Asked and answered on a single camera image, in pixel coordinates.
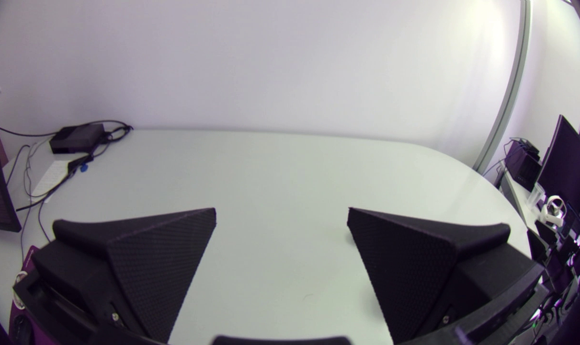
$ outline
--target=cable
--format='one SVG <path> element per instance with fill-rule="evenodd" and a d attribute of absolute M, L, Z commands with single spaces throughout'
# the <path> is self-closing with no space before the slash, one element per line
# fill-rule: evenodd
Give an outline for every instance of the cable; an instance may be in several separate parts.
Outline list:
<path fill-rule="evenodd" d="M 52 135 L 56 135 L 57 134 L 57 132 L 53 132 L 53 133 L 45 133 L 44 135 L 27 135 L 27 134 L 24 134 L 24 133 L 17 133 L 17 132 L 14 132 L 14 131 L 9 131 L 8 129 L 4 129 L 3 127 L 0 127 L 0 130 L 3 131 L 3 132 L 10 133 L 12 135 L 27 136 L 27 137 L 52 136 Z"/>
<path fill-rule="evenodd" d="M 132 129 L 134 129 L 132 126 L 126 124 L 126 122 L 118 121 L 118 120 L 98 120 L 98 121 L 86 122 L 84 124 L 77 125 L 77 127 L 87 126 L 87 125 L 94 125 L 94 124 L 106 124 L 106 123 L 120 124 L 120 125 L 122 125 L 122 127 L 120 127 L 120 129 L 124 129 L 126 132 L 129 132 Z M 7 133 L 10 133 L 12 135 L 27 136 L 27 137 L 52 136 L 52 135 L 57 135 L 57 133 L 59 133 L 59 131 L 56 131 L 56 132 L 52 132 L 52 133 L 45 133 L 45 134 L 42 134 L 42 135 L 30 135 L 30 134 L 25 134 L 25 133 L 18 133 L 18 132 L 14 132 L 14 131 L 9 131 L 9 129 L 4 129 L 3 127 L 0 127 L 0 130 L 1 131 L 5 131 Z"/>
<path fill-rule="evenodd" d="M 18 159 L 20 158 L 21 151 L 26 147 L 30 147 L 30 145 L 23 145 L 22 147 L 20 147 L 18 154 L 15 156 L 15 161 L 13 162 L 13 166 L 11 167 L 11 172 L 9 173 L 9 177 L 7 179 L 7 185 L 9 184 L 9 181 L 11 181 L 11 176 L 13 176 L 13 170 L 15 170 L 15 166 L 18 163 Z"/>
<path fill-rule="evenodd" d="M 43 223 L 41 221 L 41 211 L 43 210 L 43 205 L 45 205 L 45 203 L 42 203 L 41 206 L 39 206 L 38 208 L 38 225 L 41 227 L 41 230 L 43 230 L 43 234 L 45 235 L 45 238 L 47 238 L 47 242 L 51 242 L 49 236 L 47 236 L 47 231 L 45 231 L 45 227 L 43 227 Z"/>
<path fill-rule="evenodd" d="M 20 234 L 20 246 L 21 246 L 21 250 L 22 250 L 22 262 L 25 259 L 23 257 L 23 232 L 25 232 L 25 225 L 28 222 L 28 216 L 30 215 L 30 209 L 28 209 L 28 213 L 25 214 L 25 219 L 23 219 L 23 225 L 22 225 L 22 231 Z"/>
<path fill-rule="evenodd" d="M 502 162 L 502 161 L 504 161 L 504 160 L 506 160 L 506 159 L 508 159 L 508 158 L 510 158 L 510 157 L 513 157 L 513 155 L 515 155 L 515 154 L 516 154 L 518 151 L 520 151 L 520 149 L 525 149 L 525 148 L 526 148 L 526 145 L 525 145 L 523 142 L 521 142 L 521 141 L 520 141 L 522 138 L 518 138 L 518 137 L 511 137 L 511 138 L 509 138 L 509 139 L 510 139 L 510 140 L 509 140 L 509 141 L 507 141 L 507 143 L 506 143 L 506 144 L 504 144 L 504 145 L 502 146 L 503 150 L 505 151 L 505 158 L 504 158 L 504 159 L 501 159 L 501 160 L 498 160 L 496 163 L 492 164 L 492 166 L 490 166 L 490 167 L 489 167 L 489 168 L 488 168 L 488 169 L 487 169 L 487 170 L 486 170 L 486 171 L 485 171 L 485 172 L 482 174 L 482 176 L 485 176 L 486 174 L 488 174 L 488 173 L 489 173 L 489 171 L 490 171 L 490 170 L 492 170 L 492 168 L 494 168 L 495 166 L 498 166 L 498 164 L 499 164 L 500 162 Z M 519 144 L 519 146 L 515 148 L 515 150 L 513 151 L 513 153 L 512 153 L 511 155 L 509 155 L 509 153 L 507 152 L 507 145 L 511 144 L 512 142 L 517 142 L 517 143 Z"/>
<path fill-rule="evenodd" d="M 493 169 L 495 166 L 497 166 L 497 165 L 498 165 L 498 163 L 500 163 L 500 162 L 504 161 L 504 160 L 505 160 L 505 159 L 507 159 L 507 158 L 513 157 L 513 156 L 514 156 L 516 153 L 520 152 L 520 151 L 521 151 L 521 149 L 522 149 L 522 147 L 517 147 L 517 148 L 516 148 L 516 149 L 513 151 L 513 153 L 511 153 L 511 155 L 507 155 L 507 156 L 506 156 L 504 159 L 498 160 L 498 162 L 496 162 L 496 163 L 492 164 L 492 166 L 490 166 L 490 167 L 489 167 L 489 169 L 488 169 L 488 170 L 486 170 L 486 171 L 485 171 L 485 172 L 482 174 L 482 176 L 485 176 L 486 174 L 488 174 L 490 170 L 492 170 L 492 169 Z"/>

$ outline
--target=power adapter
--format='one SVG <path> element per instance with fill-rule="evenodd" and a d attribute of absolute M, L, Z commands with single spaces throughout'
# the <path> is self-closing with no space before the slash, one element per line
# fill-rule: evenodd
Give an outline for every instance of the power adapter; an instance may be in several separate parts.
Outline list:
<path fill-rule="evenodd" d="M 53 153 L 92 152 L 104 136 L 102 124 L 63 127 L 49 141 Z"/>

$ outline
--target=black box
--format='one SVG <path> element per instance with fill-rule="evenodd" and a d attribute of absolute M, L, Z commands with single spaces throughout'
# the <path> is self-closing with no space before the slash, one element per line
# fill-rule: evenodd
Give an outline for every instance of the black box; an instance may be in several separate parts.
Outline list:
<path fill-rule="evenodd" d="M 505 158 L 505 166 L 518 184 L 531 191 L 541 171 L 539 151 L 528 141 L 514 141 Z"/>
<path fill-rule="evenodd" d="M 49 141 L 53 153 L 91 152 L 104 135 L 102 124 L 63 127 Z"/>

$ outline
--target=black cable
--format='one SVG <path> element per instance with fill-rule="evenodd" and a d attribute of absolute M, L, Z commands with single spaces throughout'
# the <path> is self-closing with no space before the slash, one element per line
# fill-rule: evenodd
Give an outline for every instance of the black cable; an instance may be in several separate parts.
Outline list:
<path fill-rule="evenodd" d="M 18 163 L 18 159 L 20 159 L 21 151 L 23 149 L 25 149 L 26 147 L 30 147 L 30 145 L 23 145 L 22 147 L 20 147 L 18 154 L 15 156 L 15 161 L 13 162 L 13 166 L 11 167 L 11 172 L 9 173 L 9 177 L 7 178 L 7 185 L 9 184 L 9 181 L 11 181 L 11 176 L 13 176 L 13 170 L 15 170 L 15 166 Z"/>
<path fill-rule="evenodd" d="M 106 146 L 104 146 L 104 149 L 102 149 L 102 151 L 100 151 L 99 153 L 97 153 L 97 154 L 95 154 L 95 155 L 92 155 L 92 158 L 96 158 L 96 157 L 98 157 L 98 156 L 102 155 L 102 154 L 104 153 L 104 151 L 106 151 L 106 149 L 108 149 L 108 148 L 109 148 L 109 145 L 110 145 L 111 143 L 112 143 L 111 141 L 110 141 L 110 142 L 108 142 L 108 143 L 106 144 Z"/>
<path fill-rule="evenodd" d="M 131 131 L 132 129 L 134 129 L 132 126 L 126 124 L 126 122 L 118 121 L 118 120 L 98 120 L 98 121 L 86 122 L 84 124 L 77 125 L 77 127 L 87 126 L 87 125 L 94 125 L 94 124 L 106 124 L 106 123 L 120 124 L 120 125 L 122 125 L 123 128 L 127 128 L 127 129 L 125 129 L 127 131 Z M 3 127 L 0 127 L 0 130 L 1 131 L 5 131 L 7 133 L 10 133 L 12 135 L 27 136 L 27 137 L 52 136 L 52 135 L 57 135 L 57 133 L 59 132 L 59 131 L 56 131 L 56 132 L 52 132 L 52 133 L 45 133 L 45 134 L 42 134 L 42 135 L 29 135 L 29 134 L 25 134 L 25 133 L 17 133 L 17 132 L 14 132 L 14 131 L 9 131 L 9 129 L 4 129 Z"/>
<path fill-rule="evenodd" d="M 29 215 L 30 215 L 30 209 L 28 209 L 28 213 L 25 214 L 25 219 L 23 219 L 22 231 L 21 231 L 21 234 L 20 234 L 20 246 L 21 246 L 21 249 L 22 249 L 22 262 L 25 259 L 23 257 L 23 232 L 25 232 L 25 225 L 28 222 L 28 216 Z"/>
<path fill-rule="evenodd" d="M 14 132 L 14 131 L 9 131 L 8 129 L 4 129 L 3 127 L 0 127 L 0 130 L 3 131 L 3 132 L 7 132 L 9 134 L 12 134 L 12 135 L 27 136 L 27 137 L 52 136 L 52 135 L 56 135 L 57 134 L 57 132 L 53 132 L 53 133 L 45 133 L 44 135 L 27 135 L 27 134 L 24 134 L 24 133 L 17 133 L 17 132 Z"/>
<path fill-rule="evenodd" d="M 500 160 L 498 160 L 498 162 L 496 162 L 496 163 L 492 164 L 492 166 L 490 166 L 490 167 L 489 167 L 489 169 L 488 169 L 488 170 L 486 170 L 486 171 L 485 171 L 485 172 L 482 174 L 482 176 L 485 176 L 486 174 L 488 174 L 488 173 L 489 173 L 489 171 L 490 171 L 490 170 L 492 170 L 492 169 L 493 169 L 495 166 L 497 166 L 497 165 L 498 165 L 500 162 L 504 161 L 505 159 L 507 159 L 507 158 L 509 158 L 509 157 L 513 157 L 514 155 L 516 155 L 518 152 L 520 152 L 520 151 L 521 151 L 521 149 L 522 149 L 522 147 L 517 147 L 517 148 L 516 148 L 516 149 L 513 151 L 513 153 L 511 153 L 510 155 L 507 155 L 507 156 L 506 156 L 504 159 L 500 159 Z"/>
<path fill-rule="evenodd" d="M 45 203 L 42 203 L 38 208 L 38 225 L 41 227 L 41 230 L 43 230 L 43 234 L 45 235 L 45 238 L 47 238 L 47 242 L 51 243 L 49 236 L 47 236 L 47 231 L 45 231 L 45 227 L 43 227 L 43 223 L 41 221 L 41 211 L 43 210 L 43 205 L 45 205 Z"/>

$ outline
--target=black pyramid-shaped cover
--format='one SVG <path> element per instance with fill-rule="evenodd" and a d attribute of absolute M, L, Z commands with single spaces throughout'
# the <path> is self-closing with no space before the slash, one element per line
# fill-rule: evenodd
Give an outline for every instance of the black pyramid-shaped cover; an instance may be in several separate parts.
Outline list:
<path fill-rule="evenodd" d="M 414 338 L 458 260 L 507 242 L 509 226 L 441 223 L 349 209 L 347 226 L 395 343 Z"/>
<path fill-rule="evenodd" d="M 148 336 L 166 343 L 216 225 L 214 208 L 160 216 L 54 221 L 56 239 L 108 260 Z"/>

